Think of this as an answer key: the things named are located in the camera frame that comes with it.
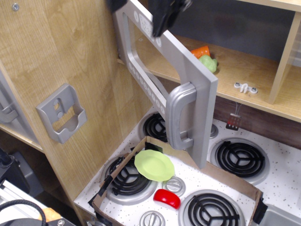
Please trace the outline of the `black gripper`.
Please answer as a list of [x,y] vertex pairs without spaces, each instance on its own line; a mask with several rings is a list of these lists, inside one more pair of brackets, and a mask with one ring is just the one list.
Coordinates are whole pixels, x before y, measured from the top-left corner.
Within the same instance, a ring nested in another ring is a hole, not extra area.
[[[126,5],[128,0],[106,0],[107,7],[115,12]],[[149,0],[148,6],[152,14],[153,37],[160,37],[171,28],[179,13],[192,4],[191,0]]]

